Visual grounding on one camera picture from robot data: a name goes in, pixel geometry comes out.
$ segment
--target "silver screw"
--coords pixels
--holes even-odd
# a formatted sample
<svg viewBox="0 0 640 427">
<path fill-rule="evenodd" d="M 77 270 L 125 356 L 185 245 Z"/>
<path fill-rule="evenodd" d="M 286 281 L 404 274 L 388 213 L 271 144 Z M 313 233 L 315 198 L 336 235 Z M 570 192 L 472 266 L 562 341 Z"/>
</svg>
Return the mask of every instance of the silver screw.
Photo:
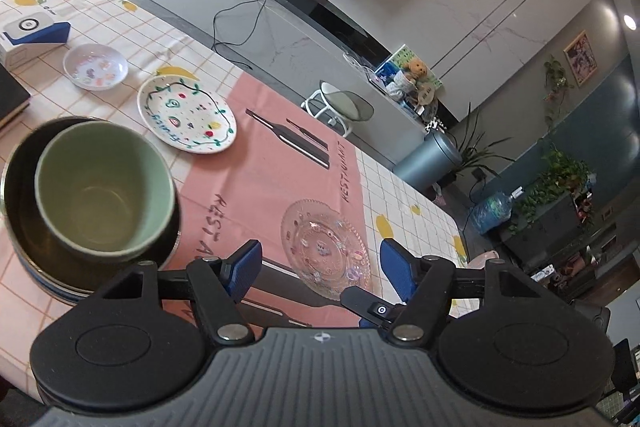
<svg viewBox="0 0 640 427">
<path fill-rule="evenodd" d="M 242 324 L 225 324 L 218 328 L 218 336 L 226 341 L 241 341 L 249 334 L 249 328 Z"/>
<path fill-rule="evenodd" d="M 396 339 L 403 342 L 418 341 L 424 335 L 422 328 L 414 324 L 396 326 L 392 333 Z"/>
</svg>

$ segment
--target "green plant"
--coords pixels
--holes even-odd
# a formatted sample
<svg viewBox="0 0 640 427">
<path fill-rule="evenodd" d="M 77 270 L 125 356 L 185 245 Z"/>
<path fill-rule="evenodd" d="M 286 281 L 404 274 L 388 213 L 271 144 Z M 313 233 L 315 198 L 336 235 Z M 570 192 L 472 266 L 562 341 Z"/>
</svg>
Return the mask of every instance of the green plant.
<svg viewBox="0 0 640 427">
<path fill-rule="evenodd" d="M 545 103 L 545 123 L 549 131 L 556 125 L 560 118 L 562 102 L 569 89 L 574 89 L 573 84 L 569 84 L 566 78 L 566 71 L 562 64 L 551 55 L 550 60 L 545 62 L 545 87 L 549 89 Z"/>
<path fill-rule="evenodd" d="M 565 192 L 573 193 L 580 189 L 589 176 L 587 163 L 556 149 L 553 143 L 543 158 L 547 163 L 545 171 L 527 187 L 524 197 L 515 202 L 517 213 L 523 215 L 529 225 L 535 221 L 540 206 L 553 203 Z M 512 224 L 510 230 L 517 230 L 516 224 Z"/>
<path fill-rule="evenodd" d="M 460 145 L 458 145 L 458 142 L 456 141 L 456 147 L 458 148 L 458 151 L 462 156 L 462 163 L 459 167 L 454 169 L 454 172 L 459 173 L 466 169 L 475 169 L 476 167 L 478 167 L 483 171 L 490 172 L 494 176 L 499 176 L 498 172 L 486 165 L 486 161 L 491 158 L 501 158 L 503 160 L 513 162 L 513 158 L 508 158 L 507 156 L 502 156 L 492 151 L 492 147 L 510 140 L 511 137 L 502 138 L 501 140 L 493 141 L 488 145 L 480 146 L 479 143 L 482 138 L 484 138 L 485 133 L 482 132 L 478 136 L 476 136 L 479 116 L 480 112 L 478 111 L 476 112 L 476 121 L 474 122 L 473 130 L 471 131 L 471 134 L 469 134 L 471 123 L 471 102 L 469 102 L 469 109 L 466 112 L 465 136 L 463 137 Z"/>
</svg>

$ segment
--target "plate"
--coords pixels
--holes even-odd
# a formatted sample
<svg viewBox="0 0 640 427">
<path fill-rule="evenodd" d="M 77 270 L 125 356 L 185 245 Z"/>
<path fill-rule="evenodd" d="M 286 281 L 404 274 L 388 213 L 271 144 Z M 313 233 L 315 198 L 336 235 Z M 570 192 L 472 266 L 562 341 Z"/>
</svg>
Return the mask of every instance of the plate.
<svg viewBox="0 0 640 427">
<path fill-rule="evenodd" d="M 153 134 L 183 151 L 221 152 L 236 139 L 236 118 L 225 99 L 199 80 L 150 78 L 138 92 L 138 110 Z"/>
<path fill-rule="evenodd" d="M 321 296 L 337 301 L 348 286 L 370 290 L 367 248 L 354 226 L 322 201 L 293 203 L 280 238 L 292 269 Z"/>
<path fill-rule="evenodd" d="M 81 44 L 71 48 L 62 59 L 62 67 L 71 82 L 90 91 L 111 89 L 129 73 L 127 59 L 119 51 L 102 44 Z"/>
<path fill-rule="evenodd" d="M 36 205 L 33 177 L 42 150 L 61 131 L 77 123 L 98 120 L 70 116 L 44 123 L 14 150 L 0 178 L 0 209 L 20 263 L 36 283 L 56 299 L 76 303 L 91 295 L 117 272 L 139 261 L 162 266 L 180 241 L 180 203 L 155 243 L 139 257 L 120 263 L 94 263 L 66 250 L 44 223 Z"/>
</svg>

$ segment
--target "table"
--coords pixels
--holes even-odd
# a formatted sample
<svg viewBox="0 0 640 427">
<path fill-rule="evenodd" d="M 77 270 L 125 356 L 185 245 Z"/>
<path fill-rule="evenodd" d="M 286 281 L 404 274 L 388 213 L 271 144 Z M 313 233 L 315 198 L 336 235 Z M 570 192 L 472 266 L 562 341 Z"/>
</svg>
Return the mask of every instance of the table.
<svg viewBox="0 0 640 427">
<path fill-rule="evenodd" d="M 326 327 L 357 323 L 355 315 L 313 293 L 290 269 L 280 221 L 284 209 L 296 200 L 321 200 L 349 220 L 368 250 L 370 288 L 387 301 L 396 303 L 399 298 L 380 269 L 376 245 L 383 235 L 395 238 L 416 256 L 440 255 L 465 266 L 454 247 L 458 229 L 443 210 L 228 60 L 126 0 L 46 3 L 71 22 L 70 38 L 66 46 L 13 71 L 33 98 L 21 121 L 0 137 L 0 168 L 21 139 L 52 118 L 94 116 L 139 132 L 161 152 L 180 192 L 182 237 L 167 268 L 184 267 L 208 251 L 227 257 L 247 239 L 261 241 L 263 270 L 241 309 L 258 331 L 283 323 Z M 0 0 L 0 11 L 6 10 L 18 12 L 20 5 Z M 123 84 L 87 92 L 63 75 L 66 50 L 85 42 L 108 44 L 125 55 L 130 71 Z M 217 86 L 238 120 L 234 145 L 220 155 L 196 156 L 169 147 L 147 130 L 136 106 L 136 90 L 156 71 L 181 71 L 209 87 Z M 288 119 L 324 140 L 332 167 L 323 168 L 287 148 L 249 116 L 248 108 L 267 120 Z M 451 314 L 459 316 L 476 307 L 471 300 L 458 300 Z M 36 399 L 29 366 L 31 343 L 69 309 L 40 289 L 22 268 L 0 216 L 0 375 Z M 184 303 L 172 303 L 168 309 L 188 318 Z"/>
</svg>

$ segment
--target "black notebook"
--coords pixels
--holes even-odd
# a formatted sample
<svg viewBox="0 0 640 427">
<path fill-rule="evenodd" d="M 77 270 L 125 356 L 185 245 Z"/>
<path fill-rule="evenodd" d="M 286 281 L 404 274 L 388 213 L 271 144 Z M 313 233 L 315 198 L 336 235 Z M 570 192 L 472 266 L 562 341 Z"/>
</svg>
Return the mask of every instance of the black notebook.
<svg viewBox="0 0 640 427">
<path fill-rule="evenodd" d="M 29 105 L 29 92 L 0 64 L 0 130 Z"/>
</svg>

